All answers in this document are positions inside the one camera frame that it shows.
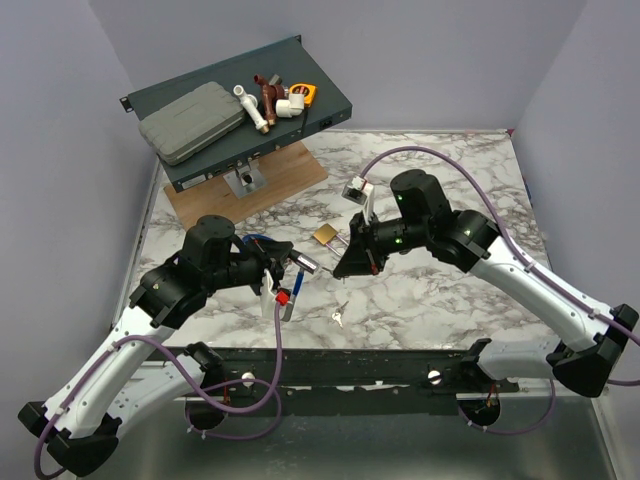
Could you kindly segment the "brass padlock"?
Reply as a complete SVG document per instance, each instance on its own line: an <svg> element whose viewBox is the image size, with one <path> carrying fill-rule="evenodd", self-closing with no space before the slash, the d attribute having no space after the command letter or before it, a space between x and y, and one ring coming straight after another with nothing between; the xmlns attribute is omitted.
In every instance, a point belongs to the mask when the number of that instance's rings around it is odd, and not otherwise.
<svg viewBox="0 0 640 480"><path fill-rule="evenodd" d="M321 245L326 247L334 255L341 257L342 253L338 251L333 245L332 241L338 240L344 246L348 245L348 241L343 238L340 233L330 224L326 223L320 226L314 233L313 238Z"/></svg>

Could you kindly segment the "metal shelf stand bracket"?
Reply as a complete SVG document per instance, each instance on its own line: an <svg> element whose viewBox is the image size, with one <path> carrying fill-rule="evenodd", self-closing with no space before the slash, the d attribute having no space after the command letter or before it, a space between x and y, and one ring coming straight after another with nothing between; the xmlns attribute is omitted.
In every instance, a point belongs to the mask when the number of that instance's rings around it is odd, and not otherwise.
<svg viewBox="0 0 640 480"><path fill-rule="evenodd" d="M260 170L249 166L234 169L225 174L223 179L237 198L246 197L267 184Z"/></svg>

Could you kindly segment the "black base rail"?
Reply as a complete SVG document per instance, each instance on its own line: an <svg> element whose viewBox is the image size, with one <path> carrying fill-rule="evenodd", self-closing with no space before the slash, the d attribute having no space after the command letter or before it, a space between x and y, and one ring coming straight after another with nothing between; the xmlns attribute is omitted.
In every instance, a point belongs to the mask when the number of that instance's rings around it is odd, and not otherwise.
<svg viewBox="0 0 640 480"><path fill-rule="evenodd" d="M256 414L454 415L460 394L517 389L482 373L466 350L287 348L277 393Z"/></svg>

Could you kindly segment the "silver keys on table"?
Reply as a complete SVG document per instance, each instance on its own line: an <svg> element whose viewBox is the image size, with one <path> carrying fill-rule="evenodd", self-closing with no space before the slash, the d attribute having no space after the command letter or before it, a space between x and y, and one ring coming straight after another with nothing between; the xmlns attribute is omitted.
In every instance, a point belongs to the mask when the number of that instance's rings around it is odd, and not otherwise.
<svg viewBox="0 0 640 480"><path fill-rule="evenodd" d="M342 316L343 313L346 309L346 306L348 305L348 301L344 302L343 304L341 304L331 315L332 320L341 328L344 328L344 324L343 324L343 320L342 320Z"/></svg>

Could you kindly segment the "white pvc pipe fitting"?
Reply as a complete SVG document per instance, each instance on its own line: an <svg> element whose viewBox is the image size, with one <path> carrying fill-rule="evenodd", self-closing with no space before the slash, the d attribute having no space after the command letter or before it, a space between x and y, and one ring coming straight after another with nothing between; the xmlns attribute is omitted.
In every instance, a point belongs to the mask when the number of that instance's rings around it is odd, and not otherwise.
<svg viewBox="0 0 640 480"><path fill-rule="evenodd" d="M254 95L247 93L244 87L239 84L234 86L233 94L238 98L241 106L253 121L255 129L261 134L268 133L269 123L258 109L257 98Z"/></svg>

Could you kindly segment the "brown pipe valve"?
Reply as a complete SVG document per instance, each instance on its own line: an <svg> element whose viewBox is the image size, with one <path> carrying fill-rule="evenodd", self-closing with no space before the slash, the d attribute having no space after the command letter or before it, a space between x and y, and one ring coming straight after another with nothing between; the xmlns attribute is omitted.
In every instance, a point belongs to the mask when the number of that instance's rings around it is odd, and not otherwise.
<svg viewBox="0 0 640 480"><path fill-rule="evenodd" d="M286 89L279 84L271 84L267 79L259 74L256 74L253 79L260 87L266 121L269 126L273 126L276 123L277 118L275 103L277 100L283 100L286 98Z"/></svg>

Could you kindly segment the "blue cable lock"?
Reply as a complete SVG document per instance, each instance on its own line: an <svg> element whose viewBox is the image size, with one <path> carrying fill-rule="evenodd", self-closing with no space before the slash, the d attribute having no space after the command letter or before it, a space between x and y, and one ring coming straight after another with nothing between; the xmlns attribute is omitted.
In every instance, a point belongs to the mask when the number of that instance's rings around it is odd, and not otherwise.
<svg viewBox="0 0 640 480"><path fill-rule="evenodd" d="M266 245L268 242L275 243L275 240L272 238L262 235L262 234L247 234L242 237L242 242L245 244L255 243L260 246ZM302 283L304 280L304 275L309 273L310 275L314 275L319 269L320 264L313 260L308 255L292 248L287 257L288 260L293 262L298 266L299 271L296 276L296 280L292 289L292 293L290 294L290 299L293 300L298 296Z"/></svg>

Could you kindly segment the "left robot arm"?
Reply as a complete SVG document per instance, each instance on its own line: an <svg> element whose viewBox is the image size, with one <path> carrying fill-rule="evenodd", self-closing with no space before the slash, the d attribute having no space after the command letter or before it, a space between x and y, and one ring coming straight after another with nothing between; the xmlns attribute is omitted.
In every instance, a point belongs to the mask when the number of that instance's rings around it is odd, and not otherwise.
<svg viewBox="0 0 640 480"><path fill-rule="evenodd" d="M289 300L280 282L293 252L289 241L242 240L229 219L202 217L187 231L182 248L142 277L120 319L75 376L46 401L28 402L20 410L20 422L38 439L36 477L48 476L41 464L44 452L61 473L95 472L139 422L190 393L221 417L279 405L281 350L262 397L233 406L226 395L237 382L227 377L218 354L198 342L176 356L163 344L214 293L235 287L250 287L263 314L279 323Z"/></svg>

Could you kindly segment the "white pvc elbow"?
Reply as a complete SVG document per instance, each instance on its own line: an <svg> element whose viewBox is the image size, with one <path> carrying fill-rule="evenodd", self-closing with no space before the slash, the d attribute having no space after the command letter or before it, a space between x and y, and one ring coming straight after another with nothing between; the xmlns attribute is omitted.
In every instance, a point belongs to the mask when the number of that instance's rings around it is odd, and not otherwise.
<svg viewBox="0 0 640 480"><path fill-rule="evenodd" d="M275 103L275 113L278 118L294 118L305 110L304 95L290 93L287 98L278 99Z"/></svg>

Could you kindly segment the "dark teal rack shelf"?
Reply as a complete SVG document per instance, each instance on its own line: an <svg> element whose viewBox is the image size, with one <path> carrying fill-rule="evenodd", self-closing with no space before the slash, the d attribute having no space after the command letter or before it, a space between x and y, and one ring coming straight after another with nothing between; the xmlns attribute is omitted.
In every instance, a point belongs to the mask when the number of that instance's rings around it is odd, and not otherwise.
<svg viewBox="0 0 640 480"><path fill-rule="evenodd" d="M352 104L290 37L120 100L178 192L346 121Z"/></svg>

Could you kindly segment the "grey plastic tool case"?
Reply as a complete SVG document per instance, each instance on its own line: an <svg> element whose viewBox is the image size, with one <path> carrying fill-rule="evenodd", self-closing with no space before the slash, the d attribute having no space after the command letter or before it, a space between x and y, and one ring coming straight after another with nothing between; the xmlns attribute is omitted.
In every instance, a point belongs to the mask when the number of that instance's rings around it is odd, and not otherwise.
<svg viewBox="0 0 640 480"><path fill-rule="evenodd" d="M185 162L239 126L240 102L217 82L208 82L139 122L142 138L170 166Z"/></svg>

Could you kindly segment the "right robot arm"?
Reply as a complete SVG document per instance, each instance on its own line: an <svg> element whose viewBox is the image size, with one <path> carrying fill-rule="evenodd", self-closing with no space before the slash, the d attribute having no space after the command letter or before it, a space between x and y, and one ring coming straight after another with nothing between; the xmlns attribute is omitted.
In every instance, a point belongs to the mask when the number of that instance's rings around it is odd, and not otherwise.
<svg viewBox="0 0 640 480"><path fill-rule="evenodd" d="M599 396L625 345L623 328L638 313L610 307L575 289L519 247L510 247L497 224L474 210L451 208L437 178L420 169L390 184L400 215L381 221L373 211L374 187L351 179L344 198L361 206L350 223L349 245L333 270L337 279L377 275L393 253L424 248L436 260L497 287L542 320L553 336L534 341L474 343L460 379L480 392L495 380L556 380L584 397Z"/></svg>

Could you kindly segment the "wooden board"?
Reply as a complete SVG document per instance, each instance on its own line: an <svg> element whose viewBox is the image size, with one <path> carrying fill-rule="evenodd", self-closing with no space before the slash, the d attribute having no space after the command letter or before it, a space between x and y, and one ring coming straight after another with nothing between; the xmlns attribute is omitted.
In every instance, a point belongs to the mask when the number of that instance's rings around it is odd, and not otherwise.
<svg viewBox="0 0 640 480"><path fill-rule="evenodd" d="M220 215L237 224L328 178L321 166L302 142L276 150L249 164L258 168L267 184L262 189L237 198L218 176L178 192L171 185L164 192L185 229L206 215Z"/></svg>

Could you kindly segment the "yellow tape measure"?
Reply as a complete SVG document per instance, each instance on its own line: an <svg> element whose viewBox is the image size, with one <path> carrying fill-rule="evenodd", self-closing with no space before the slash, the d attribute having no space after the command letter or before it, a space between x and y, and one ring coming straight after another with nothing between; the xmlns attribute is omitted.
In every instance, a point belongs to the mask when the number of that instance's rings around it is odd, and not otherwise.
<svg viewBox="0 0 640 480"><path fill-rule="evenodd" d="M304 97L304 105L310 108L315 100L318 87L309 83L295 83L289 87L290 94L301 94Z"/></svg>

